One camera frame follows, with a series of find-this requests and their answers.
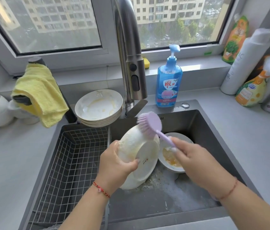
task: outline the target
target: sink basin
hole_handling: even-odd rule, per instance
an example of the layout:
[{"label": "sink basin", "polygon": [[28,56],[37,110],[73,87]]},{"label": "sink basin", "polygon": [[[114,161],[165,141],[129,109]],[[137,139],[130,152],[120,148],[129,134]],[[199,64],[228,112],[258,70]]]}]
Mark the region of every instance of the sink basin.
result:
[{"label": "sink basin", "polygon": [[[157,113],[164,133],[184,134],[205,147],[229,173],[259,195],[199,103],[187,101],[188,109],[182,103],[177,102],[174,108],[149,105],[141,112]],[[109,127],[62,127],[21,229],[59,228],[94,181],[100,154],[135,125],[136,118],[121,115]],[[133,190],[118,189],[112,195],[102,224],[107,229],[141,230],[225,216],[228,214],[221,204],[186,174],[172,173],[157,162],[144,184]]]}]

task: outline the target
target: towel holder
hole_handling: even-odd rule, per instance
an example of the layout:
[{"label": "towel holder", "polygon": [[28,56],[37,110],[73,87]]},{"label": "towel holder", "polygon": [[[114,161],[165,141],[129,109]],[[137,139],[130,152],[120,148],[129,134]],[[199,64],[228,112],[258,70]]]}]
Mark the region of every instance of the towel holder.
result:
[{"label": "towel holder", "polygon": [[[31,57],[29,58],[28,62],[30,64],[42,64],[44,66],[46,66],[44,60],[40,57],[40,56],[35,56],[35,57]],[[75,123],[77,122],[77,117],[76,115],[74,114],[74,112],[72,111],[68,101],[66,100],[64,94],[62,93],[62,91],[60,90],[69,110],[65,113],[65,118],[67,119],[68,123]],[[30,98],[28,98],[27,96],[24,96],[24,95],[16,95],[16,96],[13,96],[13,99],[17,102],[17,103],[21,103],[21,104],[24,104],[26,106],[29,106],[32,104]]]}]

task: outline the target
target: blue dish soap bottle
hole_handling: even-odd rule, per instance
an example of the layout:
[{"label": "blue dish soap bottle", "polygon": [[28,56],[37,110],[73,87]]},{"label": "blue dish soap bottle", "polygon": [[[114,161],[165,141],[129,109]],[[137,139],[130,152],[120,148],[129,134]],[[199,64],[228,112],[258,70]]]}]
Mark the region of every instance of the blue dish soap bottle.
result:
[{"label": "blue dish soap bottle", "polygon": [[158,107],[174,106],[178,96],[183,71],[176,65],[175,52],[179,52],[180,46],[172,44],[169,46],[171,56],[168,57],[166,65],[160,66],[157,72],[156,83],[156,105]]}]

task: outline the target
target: black button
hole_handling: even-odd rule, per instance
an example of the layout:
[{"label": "black button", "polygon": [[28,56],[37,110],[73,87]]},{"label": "black button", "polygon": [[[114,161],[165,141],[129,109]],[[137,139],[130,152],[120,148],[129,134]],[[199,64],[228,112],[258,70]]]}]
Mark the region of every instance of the black button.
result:
[{"label": "black button", "polygon": [[139,91],[139,80],[138,77],[136,75],[133,75],[131,77],[131,81],[132,81],[132,87],[134,91]]},{"label": "black button", "polygon": [[132,72],[135,72],[136,69],[137,69],[137,66],[136,66],[135,64],[131,64],[131,65],[130,65],[130,70],[131,70]]}]

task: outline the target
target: countertop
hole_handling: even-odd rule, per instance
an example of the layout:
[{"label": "countertop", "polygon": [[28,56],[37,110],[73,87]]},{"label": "countertop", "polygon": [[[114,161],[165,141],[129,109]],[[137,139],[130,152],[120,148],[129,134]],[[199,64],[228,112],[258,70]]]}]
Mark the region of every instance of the countertop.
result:
[{"label": "countertop", "polygon": [[[154,104],[154,95],[147,98]],[[261,196],[270,204],[270,114],[259,106],[245,108],[219,88],[179,92],[177,101],[196,99]],[[18,229],[45,155],[59,124],[46,129],[40,123],[19,120],[0,128],[0,229]],[[158,228],[236,229],[229,217]]]}]

